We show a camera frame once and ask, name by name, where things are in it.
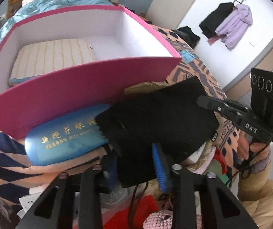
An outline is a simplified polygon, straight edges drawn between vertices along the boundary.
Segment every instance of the black cloth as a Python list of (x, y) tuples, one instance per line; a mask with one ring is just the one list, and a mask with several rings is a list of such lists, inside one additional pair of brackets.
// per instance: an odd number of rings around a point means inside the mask
[(199, 27), (202, 33), (208, 38), (216, 36), (216, 28), (226, 19), (233, 11), (234, 3), (220, 3), (218, 8), (208, 15), (200, 24)]
[(155, 178), (152, 143), (160, 143), (180, 163), (213, 137), (219, 123), (214, 112), (197, 105), (200, 95), (206, 91), (192, 77), (114, 104), (96, 116), (103, 135), (122, 152), (118, 177), (123, 187)]
[(181, 27), (178, 30), (173, 29), (181, 39), (183, 39), (192, 49), (194, 49), (200, 40), (200, 37), (192, 32), (192, 29), (188, 26)]

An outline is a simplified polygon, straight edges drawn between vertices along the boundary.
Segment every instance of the camera lens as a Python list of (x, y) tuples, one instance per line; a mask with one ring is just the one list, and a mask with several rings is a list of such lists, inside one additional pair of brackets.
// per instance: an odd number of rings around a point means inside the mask
[(259, 76), (258, 77), (258, 87), (263, 90), (265, 86), (265, 80), (263, 77)]
[(268, 93), (270, 93), (272, 91), (272, 83), (271, 83), (270, 80), (268, 80), (266, 82), (266, 90), (267, 90)]
[(254, 74), (252, 75), (252, 83), (253, 83), (253, 85), (256, 84), (256, 76)]

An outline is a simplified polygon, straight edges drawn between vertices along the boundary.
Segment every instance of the pink box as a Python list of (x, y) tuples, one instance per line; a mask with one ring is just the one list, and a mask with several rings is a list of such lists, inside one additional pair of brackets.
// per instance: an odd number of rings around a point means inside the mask
[[(8, 84), (19, 50), (29, 44), (84, 38), (97, 61)], [(120, 6), (71, 6), (14, 24), (0, 44), (0, 130), (19, 139), (30, 129), (98, 103), (124, 99), (123, 89), (164, 81), (181, 57), (153, 28)]]

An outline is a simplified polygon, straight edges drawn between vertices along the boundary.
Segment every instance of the black jacket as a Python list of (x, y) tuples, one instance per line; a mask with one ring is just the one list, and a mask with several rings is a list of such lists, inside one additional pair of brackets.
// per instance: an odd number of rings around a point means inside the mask
[(234, 3), (220, 3), (218, 8), (208, 15), (207, 18), (199, 24), (199, 27), (203, 31), (202, 33), (208, 38), (216, 36), (216, 28), (232, 13)]
[(200, 37), (194, 34), (190, 27), (181, 27), (178, 30), (172, 30), (181, 39), (183, 39), (192, 49), (194, 49), (200, 40)]

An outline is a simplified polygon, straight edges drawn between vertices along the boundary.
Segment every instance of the pink knitted item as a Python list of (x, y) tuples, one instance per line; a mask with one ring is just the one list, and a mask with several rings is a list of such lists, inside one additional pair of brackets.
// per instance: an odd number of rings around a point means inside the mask
[[(197, 214), (197, 229), (202, 229), (201, 215)], [(173, 212), (160, 210), (152, 213), (143, 223), (144, 229), (171, 229), (173, 221)]]

